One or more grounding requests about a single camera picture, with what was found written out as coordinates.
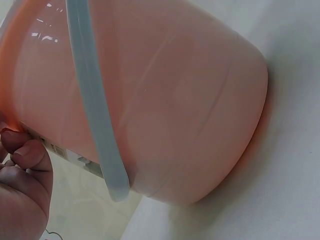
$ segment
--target light blue handle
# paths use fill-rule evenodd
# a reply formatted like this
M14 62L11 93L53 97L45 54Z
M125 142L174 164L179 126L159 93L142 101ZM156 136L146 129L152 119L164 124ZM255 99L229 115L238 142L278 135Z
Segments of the light blue handle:
M111 198L123 201L130 191L129 178L112 128L88 0L66 0L66 10L76 77L101 171Z

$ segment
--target white table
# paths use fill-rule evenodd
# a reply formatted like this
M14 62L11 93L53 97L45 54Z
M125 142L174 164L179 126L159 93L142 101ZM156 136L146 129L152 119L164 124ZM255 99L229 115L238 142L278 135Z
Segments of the white table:
M262 51L266 107L218 189L190 207L144 198L122 240L319 240L320 1L193 1Z

